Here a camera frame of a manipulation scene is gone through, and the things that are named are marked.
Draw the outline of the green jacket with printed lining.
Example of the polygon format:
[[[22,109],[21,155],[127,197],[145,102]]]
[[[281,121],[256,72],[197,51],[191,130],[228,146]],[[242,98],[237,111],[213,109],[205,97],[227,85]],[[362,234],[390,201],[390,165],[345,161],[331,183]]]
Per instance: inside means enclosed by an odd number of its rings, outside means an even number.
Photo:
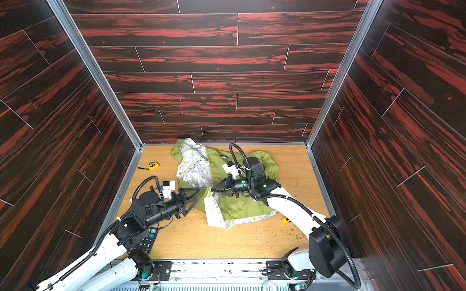
[[[180,188],[199,189],[196,205],[206,213],[210,227],[230,229],[234,225],[253,223],[277,214],[262,202],[254,202],[248,194],[234,194],[233,181],[246,182],[246,175],[237,175],[235,162],[243,155],[180,139],[172,148],[172,156],[180,163],[176,178]]]

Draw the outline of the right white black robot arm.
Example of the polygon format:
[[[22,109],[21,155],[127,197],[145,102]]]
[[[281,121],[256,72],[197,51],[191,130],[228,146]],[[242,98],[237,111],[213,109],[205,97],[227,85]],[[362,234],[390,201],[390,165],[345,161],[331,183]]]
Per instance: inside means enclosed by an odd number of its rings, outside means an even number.
[[[342,221],[321,215],[292,197],[277,181],[266,177],[257,158],[247,158],[242,167],[233,161],[222,167],[227,177],[212,188],[213,193],[236,197],[246,194],[284,215],[308,238],[307,249],[297,247],[282,258],[283,271],[289,277],[309,269],[330,278],[352,258]]]

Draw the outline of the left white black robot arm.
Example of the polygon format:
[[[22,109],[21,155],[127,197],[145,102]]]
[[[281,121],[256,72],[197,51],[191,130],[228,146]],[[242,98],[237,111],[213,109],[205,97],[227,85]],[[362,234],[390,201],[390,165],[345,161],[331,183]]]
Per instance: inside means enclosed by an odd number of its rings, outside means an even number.
[[[155,190],[143,194],[136,191],[130,209],[104,231],[96,245],[58,274],[39,283],[36,291],[76,291],[86,280],[96,275],[106,264],[123,253],[133,249],[144,237],[148,236],[150,226],[173,217],[180,218],[190,211],[199,196],[199,189],[184,189],[172,192],[172,198],[164,201]]]

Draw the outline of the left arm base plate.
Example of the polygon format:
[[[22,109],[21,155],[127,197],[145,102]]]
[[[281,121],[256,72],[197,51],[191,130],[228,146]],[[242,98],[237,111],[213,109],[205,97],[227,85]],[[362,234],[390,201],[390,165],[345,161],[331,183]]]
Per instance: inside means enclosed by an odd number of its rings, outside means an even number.
[[[172,271],[172,261],[152,261],[138,267],[137,279],[140,281],[168,281]]]

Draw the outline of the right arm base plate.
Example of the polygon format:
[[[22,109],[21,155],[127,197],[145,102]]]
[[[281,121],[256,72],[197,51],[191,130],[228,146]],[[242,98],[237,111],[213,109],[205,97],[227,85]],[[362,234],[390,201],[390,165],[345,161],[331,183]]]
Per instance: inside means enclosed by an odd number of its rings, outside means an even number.
[[[311,280],[316,278],[314,270],[305,269],[297,271],[289,263],[282,260],[266,261],[266,268],[262,270],[262,275],[268,280]]]

